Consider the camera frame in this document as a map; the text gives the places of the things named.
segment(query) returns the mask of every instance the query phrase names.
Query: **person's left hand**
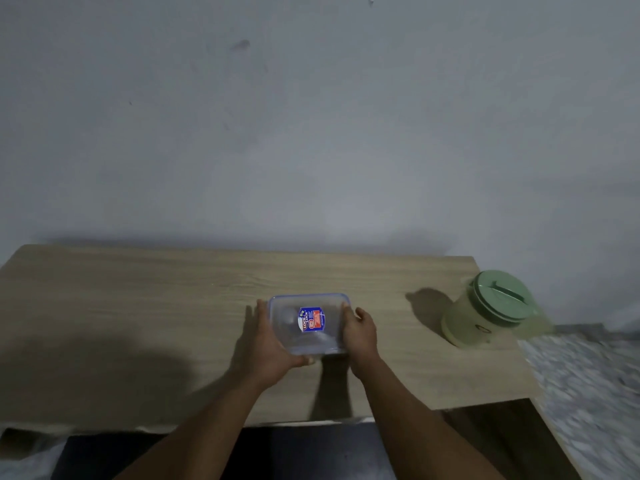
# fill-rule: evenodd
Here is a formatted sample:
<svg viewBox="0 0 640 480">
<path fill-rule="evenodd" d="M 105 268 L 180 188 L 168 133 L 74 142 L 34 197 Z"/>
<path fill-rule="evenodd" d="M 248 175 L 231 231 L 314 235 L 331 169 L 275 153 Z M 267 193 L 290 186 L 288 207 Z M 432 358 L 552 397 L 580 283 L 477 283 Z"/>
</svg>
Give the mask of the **person's left hand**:
<svg viewBox="0 0 640 480">
<path fill-rule="evenodd" d="M 267 305 L 261 299 L 257 306 L 257 327 L 247 345 L 239 367 L 244 378 L 260 392 L 276 384 L 293 367 L 313 363 L 309 356 L 286 351 L 271 327 Z"/>
</svg>

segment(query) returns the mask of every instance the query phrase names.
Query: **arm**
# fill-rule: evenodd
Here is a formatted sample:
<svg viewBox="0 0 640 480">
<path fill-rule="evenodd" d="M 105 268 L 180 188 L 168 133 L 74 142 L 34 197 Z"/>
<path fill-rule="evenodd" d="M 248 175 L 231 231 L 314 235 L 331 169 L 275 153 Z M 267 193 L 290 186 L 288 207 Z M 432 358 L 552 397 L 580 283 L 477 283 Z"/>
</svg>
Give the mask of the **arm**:
<svg viewBox="0 0 640 480">
<path fill-rule="evenodd" d="M 249 346 L 238 364 L 226 373 L 220 394 L 135 460 L 116 480 L 220 478 L 244 421 L 262 391 L 276 384 L 292 367 L 311 362 L 308 357 L 284 350 L 262 300 L 258 300 L 257 315 L 257 326 L 248 330 Z"/>
<path fill-rule="evenodd" d="M 362 381 L 398 480 L 504 480 L 452 427 L 422 404 L 378 355 L 371 316 L 343 307 L 344 343 Z"/>
</svg>

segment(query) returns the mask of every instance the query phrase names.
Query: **white wall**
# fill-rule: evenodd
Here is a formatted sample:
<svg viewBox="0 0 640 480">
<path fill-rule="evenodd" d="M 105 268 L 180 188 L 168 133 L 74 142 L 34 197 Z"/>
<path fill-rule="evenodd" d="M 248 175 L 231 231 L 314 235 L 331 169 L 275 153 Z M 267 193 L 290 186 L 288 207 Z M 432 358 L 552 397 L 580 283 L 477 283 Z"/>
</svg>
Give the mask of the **white wall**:
<svg viewBox="0 0 640 480">
<path fill-rule="evenodd" d="M 556 322 L 603 321 L 640 289 L 639 15 L 3 0 L 0 262 L 91 240 L 471 254 Z"/>
</svg>

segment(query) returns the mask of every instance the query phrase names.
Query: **table top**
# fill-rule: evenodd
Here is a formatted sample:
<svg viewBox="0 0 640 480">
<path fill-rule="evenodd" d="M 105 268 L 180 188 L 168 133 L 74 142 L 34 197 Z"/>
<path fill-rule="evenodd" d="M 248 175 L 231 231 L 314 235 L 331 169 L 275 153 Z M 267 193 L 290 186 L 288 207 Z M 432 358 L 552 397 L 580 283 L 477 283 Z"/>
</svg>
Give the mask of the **table top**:
<svg viewBox="0 0 640 480">
<path fill-rule="evenodd" d="M 23 246 L 0 269 L 0 423 L 171 428 L 215 394 L 246 307 L 278 294 L 347 294 L 433 409 L 538 395 L 510 333 L 473 350 L 440 334 L 477 272 L 471 257 Z M 333 359 L 290 371 L 247 425 L 370 415 Z"/>
</svg>

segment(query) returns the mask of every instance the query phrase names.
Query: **gray speckled surface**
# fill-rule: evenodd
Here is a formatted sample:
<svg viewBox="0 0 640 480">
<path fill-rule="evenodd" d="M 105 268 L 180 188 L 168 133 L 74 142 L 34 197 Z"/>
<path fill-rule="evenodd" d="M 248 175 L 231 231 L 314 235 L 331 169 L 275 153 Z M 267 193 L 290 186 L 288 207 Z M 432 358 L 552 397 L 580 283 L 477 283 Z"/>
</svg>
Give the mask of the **gray speckled surface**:
<svg viewBox="0 0 640 480">
<path fill-rule="evenodd" d="M 541 407 L 593 479 L 640 479 L 640 342 L 582 335 L 520 342 L 544 389 Z"/>
</svg>

